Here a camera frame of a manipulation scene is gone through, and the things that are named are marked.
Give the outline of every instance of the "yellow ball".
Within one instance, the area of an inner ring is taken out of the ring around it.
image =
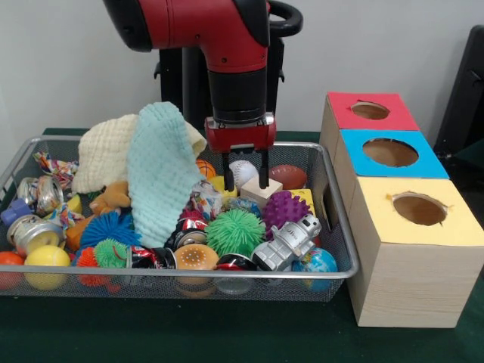
[[[233,191],[226,191],[225,190],[225,183],[223,176],[214,176],[213,178],[209,179],[209,183],[213,185],[216,191],[222,193],[222,199],[225,201],[229,197],[237,198],[237,189],[234,188]]]
[[[42,246],[32,251],[25,259],[25,265],[30,266],[70,266],[70,258],[66,251],[56,246]],[[54,290],[62,285],[65,274],[34,274],[26,273],[25,279],[30,286],[38,290]]]

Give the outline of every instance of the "purple spiky ball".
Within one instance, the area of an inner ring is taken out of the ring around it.
[[[285,222],[298,222],[309,213],[309,206],[299,196],[293,198],[290,191],[274,193],[262,211],[266,239],[272,240],[273,225],[281,229]]]

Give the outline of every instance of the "wire mesh basket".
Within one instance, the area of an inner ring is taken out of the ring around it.
[[[78,160],[80,137],[42,136],[24,143],[0,177],[2,203],[6,209],[15,198],[24,177],[42,174],[32,158],[37,151],[49,152],[53,159]],[[257,154],[231,156],[260,166]],[[205,150],[200,158],[209,161],[222,173],[222,158]],[[322,248],[330,252],[338,272],[271,271],[187,271],[141,268],[77,268],[0,265],[0,295],[72,296],[157,299],[246,299],[279,301],[329,301],[346,278],[358,271],[358,256],[341,200],[334,170],[326,149],[318,144],[278,142],[269,154],[270,167],[292,164],[306,171],[306,187],[311,189],[317,217],[321,221]],[[82,195],[85,216],[90,214],[89,199]],[[0,225],[0,250],[11,250],[7,227]],[[102,287],[81,284],[83,278],[102,278]],[[53,281],[53,290],[39,290],[28,280]],[[319,282],[318,289],[313,288]]]

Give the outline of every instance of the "stacked boxes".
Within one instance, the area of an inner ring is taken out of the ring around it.
[[[398,95],[330,93],[329,151],[361,268],[360,326],[454,327],[484,263],[484,232]]]

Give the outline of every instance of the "silver robot toy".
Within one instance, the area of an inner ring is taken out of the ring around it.
[[[293,261],[303,259],[315,247],[312,240],[321,231],[319,219],[312,214],[302,217],[297,223],[286,222],[280,230],[271,228],[274,240],[260,244],[252,260],[266,271],[285,271]]]

